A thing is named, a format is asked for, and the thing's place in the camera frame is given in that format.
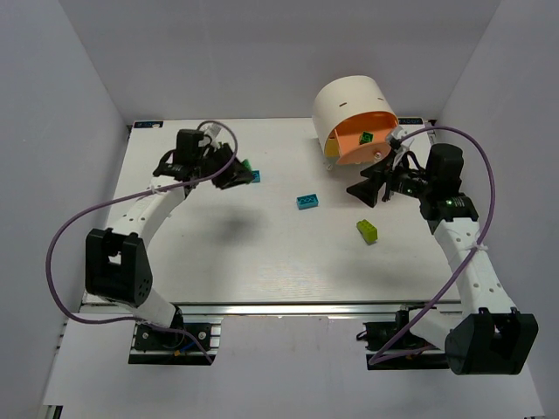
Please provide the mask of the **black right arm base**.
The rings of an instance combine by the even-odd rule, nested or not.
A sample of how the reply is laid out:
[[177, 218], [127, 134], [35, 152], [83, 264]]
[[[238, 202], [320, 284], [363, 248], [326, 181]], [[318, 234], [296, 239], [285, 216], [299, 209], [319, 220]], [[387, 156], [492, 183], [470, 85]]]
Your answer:
[[[364, 342], [366, 360], [369, 361], [394, 335], [409, 323], [409, 311], [398, 310], [393, 320], [370, 321], [363, 324], [364, 329], [355, 339]], [[367, 364], [369, 371], [404, 371], [404, 370], [446, 370], [449, 368], [445, 354], [437, 349], [427, 350], [429, 343], [407, 332], [400, 337], [382, 357], [388, 360]]]

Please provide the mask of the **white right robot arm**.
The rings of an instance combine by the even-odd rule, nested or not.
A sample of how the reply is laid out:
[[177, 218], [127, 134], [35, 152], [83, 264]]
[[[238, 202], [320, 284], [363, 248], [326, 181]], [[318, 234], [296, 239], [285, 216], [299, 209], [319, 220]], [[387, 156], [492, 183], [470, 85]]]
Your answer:
[[443, 314], [431, 301], [397, 312], [394, 326], [368, 324], [369, 368], [388, 367], [400, 356], [432, 359], [440, 350], [456, 375], [517, 375], [532, 348], [538, 324], [522, 313], [505, 292], [487, 250], [484, 228], [473, 201], [461, 192], [462, 150], [449, 144], [431, 147], [425, 167], [413, 168], [412, 152], [401, 161], [390, 152], [362, 171], [362, 182], [347, 189], [370, 207], [394, 193], [418, 199], [422, 218], [445, 254], [462, 316]]

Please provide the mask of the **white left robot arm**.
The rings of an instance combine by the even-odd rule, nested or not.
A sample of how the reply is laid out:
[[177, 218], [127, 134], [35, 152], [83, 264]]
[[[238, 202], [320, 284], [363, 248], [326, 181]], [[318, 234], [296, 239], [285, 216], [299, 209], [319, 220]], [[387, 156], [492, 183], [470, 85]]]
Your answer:
[[123, 306], [138, 320], [178, 329], [179, 309], [154, 288], [148, 246], [173, 210], [201, 182], [230, 189], [252, 182], [251, 170], [236, 156], [235, 144], [218, 140], [221, 122], [181, 129], [176, 145], [153, 171], [145, 193], [116, 222], [86, 237], [86, 292]]

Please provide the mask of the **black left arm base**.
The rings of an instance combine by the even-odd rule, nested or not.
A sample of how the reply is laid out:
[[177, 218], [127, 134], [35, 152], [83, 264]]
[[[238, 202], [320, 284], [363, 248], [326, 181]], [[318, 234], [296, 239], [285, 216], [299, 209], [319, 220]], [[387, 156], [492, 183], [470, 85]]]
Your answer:
[[[201, 345], [212, 361], [217, 356], [221, 320], [206, 316], [185, 316], [183, 329]], [[209, 366], [197, 343], [180, 333], [156, 331], [152, 326], [136, 324], [128, 355], [131, 365]]]

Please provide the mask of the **orange drawer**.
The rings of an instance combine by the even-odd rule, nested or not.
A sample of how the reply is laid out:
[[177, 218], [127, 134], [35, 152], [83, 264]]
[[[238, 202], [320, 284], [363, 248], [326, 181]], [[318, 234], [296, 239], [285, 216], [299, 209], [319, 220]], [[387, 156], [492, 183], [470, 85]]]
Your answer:
[[325, 156], [338, 165], [379, 162], [390, 152], [387, 135], [397, 126], [393, 113], [368, 112], [347, 118], [329, 134]]

